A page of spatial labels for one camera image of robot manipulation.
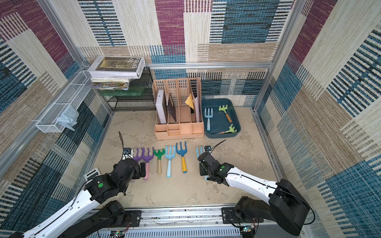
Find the light blue rake white handle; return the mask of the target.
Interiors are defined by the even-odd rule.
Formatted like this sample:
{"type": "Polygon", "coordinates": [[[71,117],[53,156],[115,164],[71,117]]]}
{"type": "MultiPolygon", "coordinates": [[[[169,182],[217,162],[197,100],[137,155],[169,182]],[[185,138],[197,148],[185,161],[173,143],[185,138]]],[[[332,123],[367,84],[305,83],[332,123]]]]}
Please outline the light blue rake white handle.
{"type": "Polygon", "coordinates": [[[197,155],[197,158],[198,158],[203,152],[204,152],[204,150],[203,150],[203,147],[202,147],[202,146],[197,147],[197,148],[196,148],[196,155],[197,155]]]}

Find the purple rake pink handle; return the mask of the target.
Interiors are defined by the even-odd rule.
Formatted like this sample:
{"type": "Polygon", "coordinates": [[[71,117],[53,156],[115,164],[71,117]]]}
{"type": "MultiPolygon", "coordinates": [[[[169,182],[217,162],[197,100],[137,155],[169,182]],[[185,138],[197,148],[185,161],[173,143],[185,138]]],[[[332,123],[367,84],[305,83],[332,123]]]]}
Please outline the purple rake pink handle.
{"type": "Polygon", "coordinates": [[[145,162],[146,176],[144,180],[149,179],[149,162],[154,158],[154,148],[142,148],[142,159],[145,162]]]}
{"type": "Polygon", "coordinates": [[[140,161],[142,159],[142,156],[144,155],[144,148],[135,148],[133,159],[135,161],[140,161]]]}

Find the green rake wooden handle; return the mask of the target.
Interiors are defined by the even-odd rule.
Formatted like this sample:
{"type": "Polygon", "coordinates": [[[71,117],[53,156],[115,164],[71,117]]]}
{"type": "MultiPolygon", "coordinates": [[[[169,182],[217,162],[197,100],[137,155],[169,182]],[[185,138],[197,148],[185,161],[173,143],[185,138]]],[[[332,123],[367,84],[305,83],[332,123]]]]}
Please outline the green rake wooden handle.
{"type": "Polygon", "coordinates": [[[165,149],[153,150],[154,155],[157,157],[157,173],[162,174],[161,157],[165,154],[165,149]]]}

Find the large light blue rake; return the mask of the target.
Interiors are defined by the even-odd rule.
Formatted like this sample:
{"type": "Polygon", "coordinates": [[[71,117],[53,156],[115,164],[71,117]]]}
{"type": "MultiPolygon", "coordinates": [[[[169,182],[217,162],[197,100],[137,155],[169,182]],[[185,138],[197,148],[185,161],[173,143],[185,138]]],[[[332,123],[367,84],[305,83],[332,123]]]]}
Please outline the large light blue rake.
{"type": "Polygon", "coordinates": [[[174,145],[166,146],[165,147],[165,158],[168,160],[166,177],[168,177],[168,178],[171,177],[172,160],[175,158],[175,156],[176,156],[175,146],[174,145]]]}

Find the blue tool yellow handle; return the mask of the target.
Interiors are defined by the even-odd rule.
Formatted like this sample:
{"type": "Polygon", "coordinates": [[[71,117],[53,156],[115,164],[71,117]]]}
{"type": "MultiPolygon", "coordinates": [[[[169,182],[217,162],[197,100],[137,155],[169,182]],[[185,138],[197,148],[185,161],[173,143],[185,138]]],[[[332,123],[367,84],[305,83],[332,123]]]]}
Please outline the blue tool yellow handle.
{"type": "Polygon", "coordinates": [[[185,141],[184,143],[184,148],[183,148],[183,144],[182,142],[180,143],[176,143],[176,153],[179,154],[181,156],[181,160],[182,160],[182,172],[183,173],[187,173],[188,170],[187,170],[187,165],[186,165],[186,160],[185,160],[185,154],[187,153],[187,142],[185,141]]]}

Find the lime cultivator wooden handle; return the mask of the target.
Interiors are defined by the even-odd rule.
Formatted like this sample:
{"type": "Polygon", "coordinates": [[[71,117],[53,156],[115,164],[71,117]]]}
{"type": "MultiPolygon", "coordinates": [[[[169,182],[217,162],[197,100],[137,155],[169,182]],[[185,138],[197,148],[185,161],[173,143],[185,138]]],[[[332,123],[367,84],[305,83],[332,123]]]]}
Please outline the lime cultivator wooden handle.
{"type": "Polygon", "coordinates": [[[237,131],[238,130],[234,127],[234,125],[231,124],[227,131],[221,131],[217,134],[237,133],[237,131]]]}

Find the teal plastic storage box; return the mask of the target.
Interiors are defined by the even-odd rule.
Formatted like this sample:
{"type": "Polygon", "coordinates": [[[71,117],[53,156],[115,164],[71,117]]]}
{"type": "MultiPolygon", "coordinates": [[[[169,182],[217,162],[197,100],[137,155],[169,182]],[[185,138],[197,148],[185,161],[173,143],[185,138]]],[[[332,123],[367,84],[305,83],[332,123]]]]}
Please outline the teal plastic storage box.
{"type": "Polygon", "coordinates": [[[238,135],[241,131],[241,125],[233,106],[233,103],[228,98],[217,98],[217,99],[203,99],[201,102],[202,105],[202,116],[204,119],[204,128],[205,134],[210,139],[220,139],[220,138],[231,138],[238,135]],[[232,119],[232,123],[229,123],[224,112],[219,111],[218,108],[220,105],[228,105],[228,114],[232,119]],[[213,118],[210,120],[211,122],[211,130],[206,130],[207,119],[204,117],[204,109],[205,108],[213,108],[213,118]],[[234,127],[238,130],[237,133],[227,133],[227,134],[217,134],[221,131],[227,131],[230,125],[233,124],[234,127]]]}

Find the light blue fork white handle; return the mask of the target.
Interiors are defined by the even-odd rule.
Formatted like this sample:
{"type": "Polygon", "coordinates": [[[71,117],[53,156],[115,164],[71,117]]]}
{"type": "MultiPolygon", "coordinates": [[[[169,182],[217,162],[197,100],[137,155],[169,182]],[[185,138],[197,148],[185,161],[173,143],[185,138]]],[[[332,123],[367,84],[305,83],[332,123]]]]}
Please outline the light blue fork white handle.
{"type": "Polygon", "coordinates": [[[213,108],[205,108],[204,117],[207,119],[206,130],[210,131],[211,130],[210,120],[213,118],[213,108]]]}

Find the lime fork wooden handle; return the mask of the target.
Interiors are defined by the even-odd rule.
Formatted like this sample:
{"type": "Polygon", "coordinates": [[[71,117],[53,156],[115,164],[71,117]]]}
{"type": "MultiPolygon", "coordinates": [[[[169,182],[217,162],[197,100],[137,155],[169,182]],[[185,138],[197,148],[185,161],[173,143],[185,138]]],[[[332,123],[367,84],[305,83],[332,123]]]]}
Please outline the lime fork wooden handle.
{"type": "Polygon", "coordinates": [[[227,118],[229,123],[233,122],[232,119],[230,118],[228,112],[227,112],[227,110],[228,110],[228,105],[227,104],[226,105],[220,105],[218,110],[224,112],[224,114],[225,114],[225,116],[226,116],[226,118],[227,118]]]}

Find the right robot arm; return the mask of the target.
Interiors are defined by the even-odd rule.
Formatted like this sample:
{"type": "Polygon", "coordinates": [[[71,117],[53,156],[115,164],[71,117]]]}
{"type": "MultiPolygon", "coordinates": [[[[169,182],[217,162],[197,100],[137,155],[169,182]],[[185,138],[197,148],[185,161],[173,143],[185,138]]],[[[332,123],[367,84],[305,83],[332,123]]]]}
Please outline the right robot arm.
{"type": "Polygon", "coordinates": [[[197,159],[200,175],[206,176],[208,181],[238,188],[256,197],[240,198],[234,207],[239,222],[271,220],[293,236],[300,235],[307,225],[306,218],[312,208],[290,181],[270,181],[245,173],[232,164],[221,164],[211,150],[200,153],[197,159]]]}

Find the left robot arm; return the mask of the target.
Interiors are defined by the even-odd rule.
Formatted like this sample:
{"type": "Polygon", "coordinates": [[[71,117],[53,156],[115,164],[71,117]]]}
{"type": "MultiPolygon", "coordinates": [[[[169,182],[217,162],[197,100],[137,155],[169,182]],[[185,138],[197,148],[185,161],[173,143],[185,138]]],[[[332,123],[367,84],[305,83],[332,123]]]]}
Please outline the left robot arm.
{"type": "Polygon", "coordinates": [[[128,158],[114,165],[112,172],[98,175],[87,181],[84,188],[68,204],[36,227],[22,233],[14,232],[13,238],[85,238],[92,233],[125,222],[125,209],[116,200],[108,203],[94,216],[79,222],[92,209],[119,193],[126,194],[132,180],[146,176],[145,162],[128,158]]]}

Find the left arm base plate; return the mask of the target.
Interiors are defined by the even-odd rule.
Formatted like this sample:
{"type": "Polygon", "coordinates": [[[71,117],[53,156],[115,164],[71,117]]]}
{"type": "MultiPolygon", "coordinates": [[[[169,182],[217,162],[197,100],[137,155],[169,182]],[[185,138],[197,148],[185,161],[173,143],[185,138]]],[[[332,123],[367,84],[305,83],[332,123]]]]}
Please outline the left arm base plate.
{"type": "Polygon", "coordinates": [[[122,224],[122,227],[139,227],[140,226],[140,219],[141,219],[141,210],[126,210],[124,215],[124,223],[122,224]]]}

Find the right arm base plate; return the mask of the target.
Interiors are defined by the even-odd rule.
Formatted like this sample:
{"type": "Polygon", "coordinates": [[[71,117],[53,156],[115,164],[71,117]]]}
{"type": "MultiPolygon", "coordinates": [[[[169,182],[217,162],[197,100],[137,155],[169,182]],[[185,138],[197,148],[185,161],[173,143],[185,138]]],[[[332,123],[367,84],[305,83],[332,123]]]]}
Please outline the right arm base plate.
{"type": "Polygon", "coordinates": [[[263,223],[263,218],[250,218],[250,217],[244,217],[244,215],[239,215],[234,207],[222,207],[221,208],[221,215],[223,224],[242,224],[242,223],[253,223],[253,222],[259,222],[263,223]]]}

